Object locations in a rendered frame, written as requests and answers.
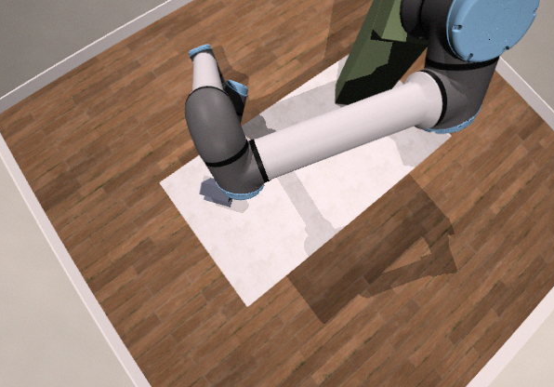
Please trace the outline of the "dark grey sloped panel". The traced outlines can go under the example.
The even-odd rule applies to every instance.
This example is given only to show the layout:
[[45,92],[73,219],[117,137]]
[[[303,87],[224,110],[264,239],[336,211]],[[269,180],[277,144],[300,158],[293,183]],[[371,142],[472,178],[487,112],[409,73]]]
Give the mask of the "dark grey sloped panel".
[[212,178],[202,181],[199,194],[204,195],[204,200],[231,207],[232,198],[226,196]]

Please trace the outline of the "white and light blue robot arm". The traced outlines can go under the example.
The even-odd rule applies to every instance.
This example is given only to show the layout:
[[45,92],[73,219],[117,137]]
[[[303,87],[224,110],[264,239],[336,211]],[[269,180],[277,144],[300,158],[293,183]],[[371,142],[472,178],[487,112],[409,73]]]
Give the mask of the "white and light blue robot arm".
[[248,87],[225,83],[210,45],[194,48],[185,103],[194,146],[218,188],[246,200],[272,179],[409,127],[462,130],[480,111],[500,55],[526,34],[539,2],[402,0],[404,30],[429,40],[424,70],[400,87],[249,141],[241,126]]

